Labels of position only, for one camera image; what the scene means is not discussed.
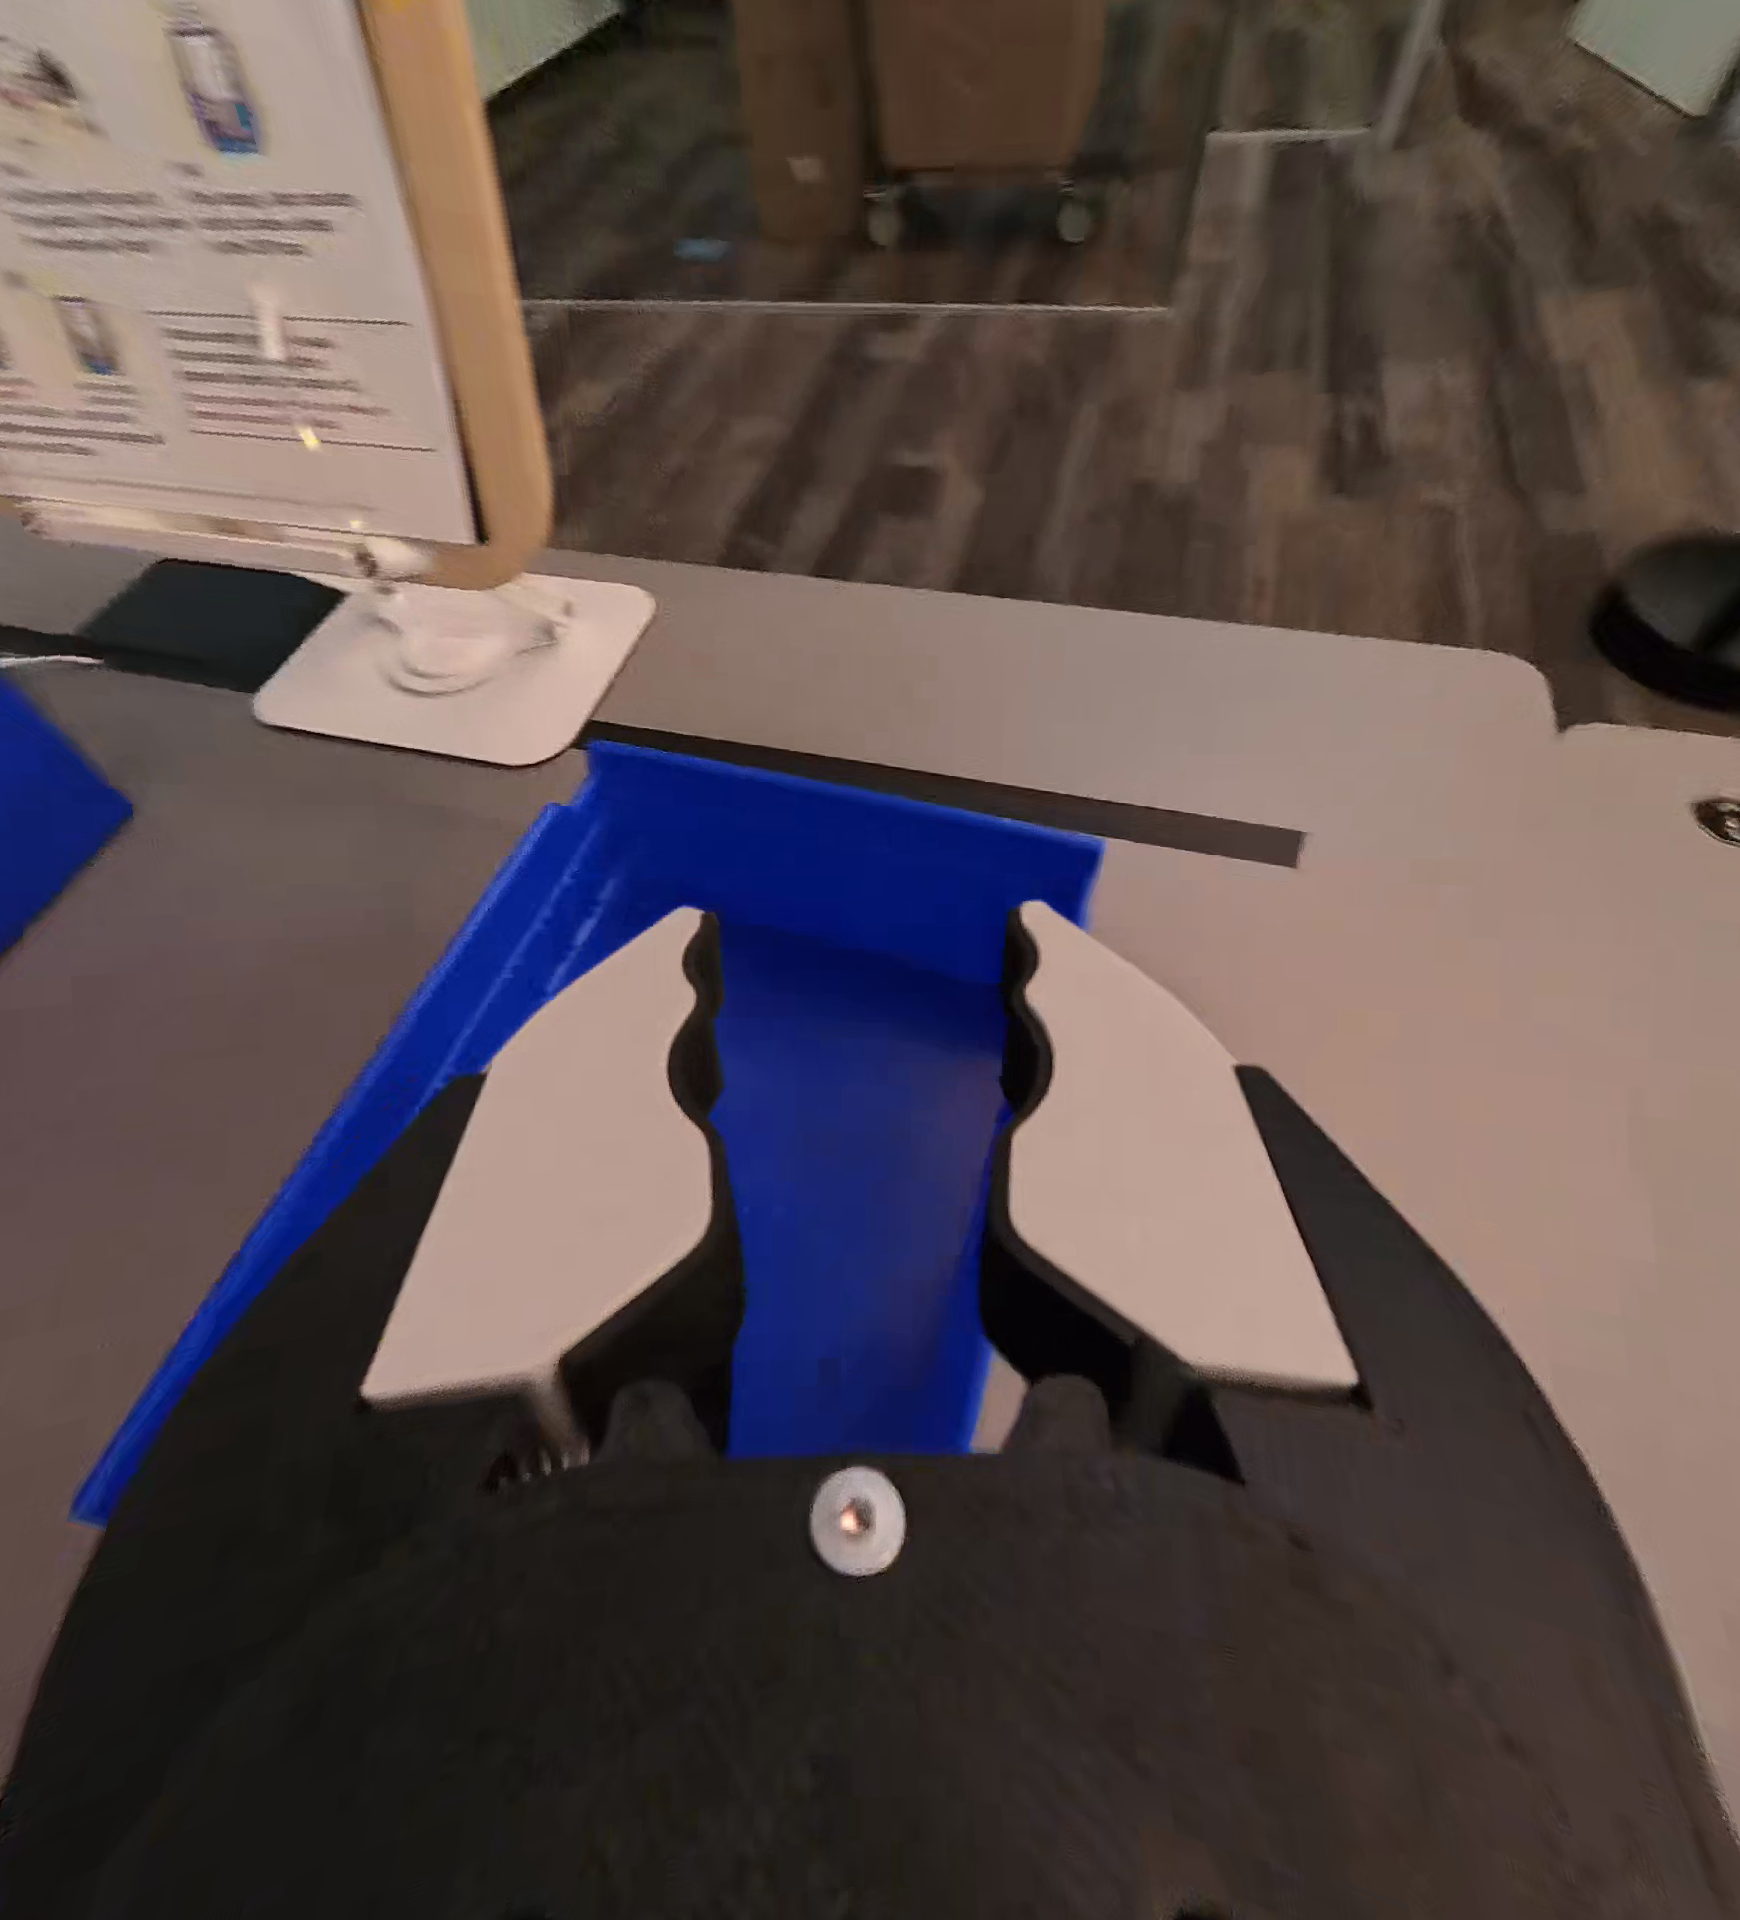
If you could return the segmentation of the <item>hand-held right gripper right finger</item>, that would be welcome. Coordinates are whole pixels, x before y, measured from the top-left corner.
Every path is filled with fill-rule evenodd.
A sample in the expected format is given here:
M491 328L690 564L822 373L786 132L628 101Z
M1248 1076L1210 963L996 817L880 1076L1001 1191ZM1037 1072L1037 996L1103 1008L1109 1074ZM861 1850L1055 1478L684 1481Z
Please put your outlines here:
M1362 1385L1242 1066L1169 989L1051 903L1010 912L1005 1117L978 1242L978 1441L1085 1383L1109 1441L1242 1482L1225 1390L1340 1405Z

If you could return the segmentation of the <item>wheeled dolly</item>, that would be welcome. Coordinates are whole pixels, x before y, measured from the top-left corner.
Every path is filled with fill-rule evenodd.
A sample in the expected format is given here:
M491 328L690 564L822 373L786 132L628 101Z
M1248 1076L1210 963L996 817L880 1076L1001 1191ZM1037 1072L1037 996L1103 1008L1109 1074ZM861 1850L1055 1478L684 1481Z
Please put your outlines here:
M861 233L883 252L914 238L1003 250L1055 242L1080 249L1098 234L1104 193L1062 168L913 168L872 179Z

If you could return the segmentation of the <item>black pole stand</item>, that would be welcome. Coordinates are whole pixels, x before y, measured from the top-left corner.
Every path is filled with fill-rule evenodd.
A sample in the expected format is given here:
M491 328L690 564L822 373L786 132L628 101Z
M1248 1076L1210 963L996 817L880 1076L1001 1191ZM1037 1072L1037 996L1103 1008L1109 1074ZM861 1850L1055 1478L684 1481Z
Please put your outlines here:
M1589 636L1629 682L1686 709L1740 717L1740 537L1641 549L1603 588Z

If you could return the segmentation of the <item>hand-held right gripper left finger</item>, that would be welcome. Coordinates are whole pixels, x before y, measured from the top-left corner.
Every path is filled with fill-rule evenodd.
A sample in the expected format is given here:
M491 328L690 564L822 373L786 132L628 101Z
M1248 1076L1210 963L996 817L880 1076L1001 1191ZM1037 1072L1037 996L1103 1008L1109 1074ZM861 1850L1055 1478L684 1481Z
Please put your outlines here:
M715 1111L715 912L675 908L499 1048L402 1272L361 1401L521 1411L602 1450L618 1397L681 1401L730 1444L746 1265Z

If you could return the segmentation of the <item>dark flat pad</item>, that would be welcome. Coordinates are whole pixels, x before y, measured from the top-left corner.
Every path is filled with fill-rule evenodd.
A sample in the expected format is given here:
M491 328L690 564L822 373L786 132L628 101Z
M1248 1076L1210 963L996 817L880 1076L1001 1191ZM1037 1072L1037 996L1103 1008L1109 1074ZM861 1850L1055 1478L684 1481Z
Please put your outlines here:
M115 671L255 696L342 603L297 575L161 561L75 638Z

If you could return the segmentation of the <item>large cardboard box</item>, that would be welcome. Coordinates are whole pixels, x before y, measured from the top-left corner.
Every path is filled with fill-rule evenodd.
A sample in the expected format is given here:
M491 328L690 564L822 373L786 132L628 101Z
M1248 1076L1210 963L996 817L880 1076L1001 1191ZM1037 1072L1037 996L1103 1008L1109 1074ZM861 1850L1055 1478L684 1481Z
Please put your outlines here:
M1104 3L735 3L750 199L786 246L905 236L914 190L1055 189L1086 236Z

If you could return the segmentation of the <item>wooden sign board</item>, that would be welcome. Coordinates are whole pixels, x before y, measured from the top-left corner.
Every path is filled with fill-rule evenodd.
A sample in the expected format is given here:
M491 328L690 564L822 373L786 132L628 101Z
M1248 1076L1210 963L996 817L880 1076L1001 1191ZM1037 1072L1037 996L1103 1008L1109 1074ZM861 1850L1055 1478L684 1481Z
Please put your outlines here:
M552 473L475 43L462 4L355 4L432 304L476 537L443 546L522 568L548 541ZM307 531L252 520L123 516L0 494L0 509L63 544L153 561L291 572L278 544Z

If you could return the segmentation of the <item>black tape strip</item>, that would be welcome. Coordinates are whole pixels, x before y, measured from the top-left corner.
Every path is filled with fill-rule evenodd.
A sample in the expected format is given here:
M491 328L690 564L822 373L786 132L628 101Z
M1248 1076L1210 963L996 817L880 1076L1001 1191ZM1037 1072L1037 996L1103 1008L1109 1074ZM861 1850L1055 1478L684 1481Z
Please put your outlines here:
M620 746L741 766L827 787L855 788L914 804L956 808L1100 842L1186 853L1276 871L1297 871L1306 847L1303 829L1225 818L1137 803L1109 801L1041 787L921 772L845 757L746 744L688 733L593 724L582 751Z

